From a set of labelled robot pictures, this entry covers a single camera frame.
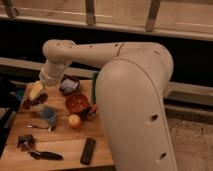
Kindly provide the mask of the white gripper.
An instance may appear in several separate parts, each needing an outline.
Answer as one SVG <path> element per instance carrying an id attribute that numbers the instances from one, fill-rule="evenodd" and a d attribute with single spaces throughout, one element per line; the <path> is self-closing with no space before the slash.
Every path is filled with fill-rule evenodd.
<path id="1" fill-rule="evenodd" d="M 44 86 L 54 86 L 58 84 L 62 79 L 66 68 L 67 66 L 63 63 L 47 61 L 41 68 L 39 74 L 40 81 L 36 81 L 33 84 L 32 90 L 29 94 L 29 99 L 33 101 L 39 97 L 45 89 Z"/>

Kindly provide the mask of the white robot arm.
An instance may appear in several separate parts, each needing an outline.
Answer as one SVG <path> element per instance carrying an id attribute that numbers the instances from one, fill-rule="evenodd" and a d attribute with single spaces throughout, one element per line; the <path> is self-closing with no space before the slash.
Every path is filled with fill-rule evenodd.
<path id="1" fill-rule="evenodd" d="M 43 87 L 57 84 L 73 62 L 100 69 L 96 104 L 117 171 L 178 171 L 163 102 L 174 64 L 163 45 L 52 39 L 42 52 Z"/>

